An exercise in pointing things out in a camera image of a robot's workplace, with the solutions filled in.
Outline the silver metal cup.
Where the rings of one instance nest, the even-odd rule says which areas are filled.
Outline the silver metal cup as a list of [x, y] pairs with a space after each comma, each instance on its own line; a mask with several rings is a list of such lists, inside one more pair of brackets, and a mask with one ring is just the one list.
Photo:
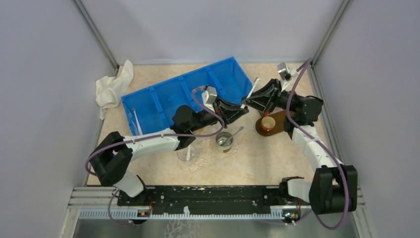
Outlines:
[[227, 153], [232, 144], [233, 144], [233, 138], [231, 138], [232, 134], [226, 131], [220, 132], [216, 138], [215, 138], [215, 142], [216, 142], [216, 148], [218, 149], [218, 151], [223, 152], [223, 153]]

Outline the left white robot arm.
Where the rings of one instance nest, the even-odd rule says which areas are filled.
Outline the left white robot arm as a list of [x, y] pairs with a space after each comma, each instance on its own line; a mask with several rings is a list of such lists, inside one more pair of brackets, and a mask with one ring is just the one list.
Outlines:
[[132, 161], [146, 155], [187, 148], [198, 137], [194, 131], [216, 123], [226, 128], [249, 112], [246, 106], [232, 104], [219, 96], [212, 107], [196, 112], [190, 106], [182, 105], [172, 118], [174, 124], [160, 132], [131, 137], [112, 132], [92, 152], [88, 163], [102, 186], [114, 186], [136, 205], [143, 205], [149, 193], [140, 177], [128, 171]]

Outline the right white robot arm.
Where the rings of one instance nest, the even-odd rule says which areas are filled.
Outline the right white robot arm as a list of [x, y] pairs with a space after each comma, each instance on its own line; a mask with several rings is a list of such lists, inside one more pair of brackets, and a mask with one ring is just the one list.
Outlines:
[[309, 203], [317, 215], [356, 210], [357, 170], [326, 151], [314, 126], [322, 111], [322, 99], [282, 90], [280, 81], [271, 79], [262, 89], [244, 97], [242, 103], [261, 113], [275, 108], [289, 109], [284, 131], [303, 150], [314, 170], [312, 181], [302, 177], [283, 178], [279, 190], [281, 202], [292, 204], [299, 198]]

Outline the clear glass cup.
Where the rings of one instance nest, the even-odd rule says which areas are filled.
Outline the clear glass cup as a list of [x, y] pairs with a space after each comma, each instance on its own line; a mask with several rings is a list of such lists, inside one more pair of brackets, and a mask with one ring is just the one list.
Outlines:
[[181, 150], [178, 150], [176, 152], [177, 157], [179, 160], [181, 160], [182, 162], [191, 162], [195, 159], [195, 157], [197, 156], [197, 149], [194, 145], [190, 145], [191, 146], [191, 160], [190, 161], [186, 161], [186, 154], [187, 154], [187, 147]]

